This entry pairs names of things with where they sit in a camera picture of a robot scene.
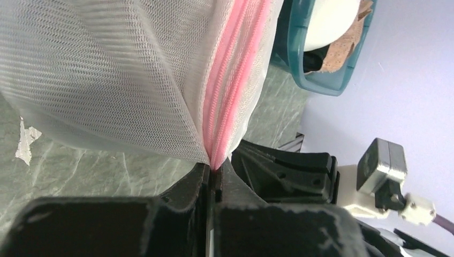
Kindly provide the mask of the teal plastic basin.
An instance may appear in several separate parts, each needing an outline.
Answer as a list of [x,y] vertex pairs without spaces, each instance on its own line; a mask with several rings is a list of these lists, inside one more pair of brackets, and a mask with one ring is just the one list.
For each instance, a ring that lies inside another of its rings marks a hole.
[[340,70],[330,72],[303,71],[303,55],[306,33],[315,1],[284,1],[278,17],[270,62],[292,75],[298,87],[329,96],[339,96],[350,82],[362,46],[374,16],[376,1],[372,1],[372,12],[365,19],[359,45]]

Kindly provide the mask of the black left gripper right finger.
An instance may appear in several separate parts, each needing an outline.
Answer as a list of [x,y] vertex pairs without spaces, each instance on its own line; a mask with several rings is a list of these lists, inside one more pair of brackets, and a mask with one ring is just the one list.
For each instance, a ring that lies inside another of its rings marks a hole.
[[266,203],[229,161],[211,188],[210,256],[367,256],[360,226],[331,204]]

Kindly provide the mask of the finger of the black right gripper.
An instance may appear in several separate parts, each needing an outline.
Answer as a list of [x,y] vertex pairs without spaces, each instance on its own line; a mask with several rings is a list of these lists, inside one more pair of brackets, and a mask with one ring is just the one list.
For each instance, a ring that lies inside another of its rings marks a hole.
[[236,174],[267,203],[336,203],[337,159],[241,141],[232,153]]

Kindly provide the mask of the beige bra in basin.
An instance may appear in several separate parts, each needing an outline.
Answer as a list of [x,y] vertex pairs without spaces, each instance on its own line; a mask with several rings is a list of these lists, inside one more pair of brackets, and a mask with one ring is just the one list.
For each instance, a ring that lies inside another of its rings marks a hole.
[[323,61],[320,70],[316,72],[336,72],[346,63],[347,59],[353,55],[354,50],[359,45],[363,33],[365,19],[372,12],[372,1],[360,1],[358,14],[350,28],[336,41],[329,44],[327,56]]

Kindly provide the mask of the black bra in basin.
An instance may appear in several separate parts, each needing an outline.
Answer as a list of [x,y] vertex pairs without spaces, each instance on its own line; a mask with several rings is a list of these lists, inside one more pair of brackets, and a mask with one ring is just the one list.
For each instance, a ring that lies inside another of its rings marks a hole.
[[330,45],[322,48],[314,49],[311,51],[305,51],[303,55],[303,71],[316,72],[321,69],[323,61],[327,56]]

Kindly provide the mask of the pink rimmed mesh laundry bag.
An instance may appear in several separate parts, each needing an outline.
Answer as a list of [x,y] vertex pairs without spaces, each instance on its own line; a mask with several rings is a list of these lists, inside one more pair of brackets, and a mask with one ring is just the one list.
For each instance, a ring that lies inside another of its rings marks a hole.
[[282,1],[1,1],[1,94],[75,148],[218,169],[266,77]]

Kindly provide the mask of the aluminium frame rail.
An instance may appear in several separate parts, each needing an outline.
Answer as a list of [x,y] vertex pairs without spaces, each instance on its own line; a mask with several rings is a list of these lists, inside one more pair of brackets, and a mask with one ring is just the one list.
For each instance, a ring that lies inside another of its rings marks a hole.
[[301,134],[301,133],[297,133],[296,134],[296,137],[281,145],[280,147],[278,147],[278,150],[282,150],[282,151],[285,151],[285,152],[293,152],[293,153],[299,153],[301,152],[301,149],[302,149],[302,143],[304,141],[304,135]]

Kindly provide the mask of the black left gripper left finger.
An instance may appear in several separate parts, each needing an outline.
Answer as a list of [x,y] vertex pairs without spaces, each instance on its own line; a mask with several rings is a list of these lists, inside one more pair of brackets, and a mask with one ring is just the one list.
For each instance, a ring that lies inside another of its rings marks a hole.
[[209,174],[197,164],[157,196],[37,198],[1,256],[205,256]]

